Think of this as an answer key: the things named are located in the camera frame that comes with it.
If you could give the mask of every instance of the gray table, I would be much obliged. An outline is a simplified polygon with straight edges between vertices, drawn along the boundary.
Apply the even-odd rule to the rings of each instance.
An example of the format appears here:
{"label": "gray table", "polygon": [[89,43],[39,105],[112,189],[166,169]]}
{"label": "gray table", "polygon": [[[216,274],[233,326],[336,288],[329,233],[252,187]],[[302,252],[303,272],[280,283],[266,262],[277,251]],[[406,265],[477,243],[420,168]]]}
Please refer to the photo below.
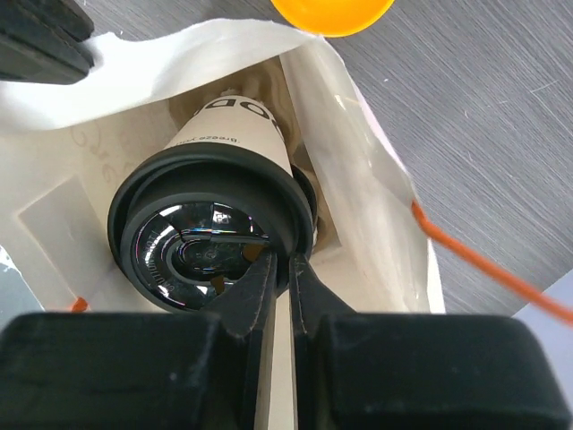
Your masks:
{"label": "gray table", "polygon": [[[98,33],[148,39],[211,18],[282,21],[269,0],[86,0]],[[545,288],[573,267],[573,4],[396,0],[332,41],[431,218]],[[450,311],[522,301],[438,249]]]}

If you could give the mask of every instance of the rope handle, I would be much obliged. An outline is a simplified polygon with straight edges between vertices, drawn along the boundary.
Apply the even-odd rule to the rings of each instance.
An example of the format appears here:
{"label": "rope handle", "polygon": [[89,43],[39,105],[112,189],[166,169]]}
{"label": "rope handle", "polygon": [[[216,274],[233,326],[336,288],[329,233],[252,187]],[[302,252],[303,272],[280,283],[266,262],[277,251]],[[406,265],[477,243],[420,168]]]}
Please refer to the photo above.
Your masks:
{"label": "rope handle", "polygon": [[469,262],[475,268],[479,269],[490,278],[498,281],[502,286],[513,291],[518,296],[523,297],[528,302],[542,308],[545,312],[548,312],[549,314],[560,318],[568,325],[573,326],[573,310],[559,304],[547,296],[544,296],[535,287],[524,280],[512,275],[494,262],[491,262],[490,260],[482,257],[476,251],[468,248],[458,240],[448,236],[426,218],[422,208],[416,201],[412,202],[412,213],[422,231],[430,239],[433,239],[442,246],[448,248],[459,258]]}

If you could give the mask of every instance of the orange bag handle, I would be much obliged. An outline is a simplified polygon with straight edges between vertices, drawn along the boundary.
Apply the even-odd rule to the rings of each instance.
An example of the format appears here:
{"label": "orange bag handle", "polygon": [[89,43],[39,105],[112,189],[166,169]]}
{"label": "orange bag handle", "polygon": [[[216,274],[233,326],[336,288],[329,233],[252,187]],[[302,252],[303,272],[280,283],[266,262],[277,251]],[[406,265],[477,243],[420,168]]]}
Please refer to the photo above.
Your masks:
{"label": "orange bag handle", "polygon": [[426,236],[445,246],[452,253],[461,259],[466,260],[490,278],[497,280],[505,288],[510,289],[519,296],[522,296],[525,300],[533,303],[534,305],[541,307],[549,314],[560,318],[565,323],[573,325],[573,310],[568,309],[547,296],[544,296],[524,280],[512,275],[508,271],[505,271],[494,262],[482,257],[476,251],[468,248],[453,237],[448,236],[426,218],[422,208],[417,202],[412,202],[412,213]]}

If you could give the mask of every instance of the yellow object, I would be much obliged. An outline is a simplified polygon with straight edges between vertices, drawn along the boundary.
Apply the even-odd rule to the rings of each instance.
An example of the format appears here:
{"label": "yellow object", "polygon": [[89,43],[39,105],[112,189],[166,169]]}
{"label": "yellow object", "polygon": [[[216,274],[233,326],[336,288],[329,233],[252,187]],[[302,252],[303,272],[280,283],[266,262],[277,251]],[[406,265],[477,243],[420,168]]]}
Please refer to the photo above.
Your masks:
{"label": "yellow object", "polygon": [[271,0],[300,30],[341,38],[374,24],[394,0]]}

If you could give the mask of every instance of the black object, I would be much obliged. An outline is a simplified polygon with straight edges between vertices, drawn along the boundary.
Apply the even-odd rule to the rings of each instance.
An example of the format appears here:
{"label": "black object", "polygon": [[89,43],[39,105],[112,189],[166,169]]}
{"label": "black object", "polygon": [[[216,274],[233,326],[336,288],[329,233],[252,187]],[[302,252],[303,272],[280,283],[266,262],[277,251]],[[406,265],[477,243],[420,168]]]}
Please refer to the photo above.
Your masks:
{"label": "black object", "polygon": [[[196,313],[18,318],[0,338],[0,428],[268,428],[277,269],[263,251]],[[289,270],[297,428],[569,428],[521,322],[357,314],[304,255]]]}
{"label": "black object", "polygon": [[93,66],[93,22],[71,0],[0,2],[0,80],[75,83]]}
{"label": "black object", "polygon": [[278,256],[282,291],[288,256],[312,250],[316,198],[299,185],[301,174],[297,182],[262,155],[223,143],[163,150],[112,201],[115,261],[147,299],[185,312],[233,286],[268,246]]}

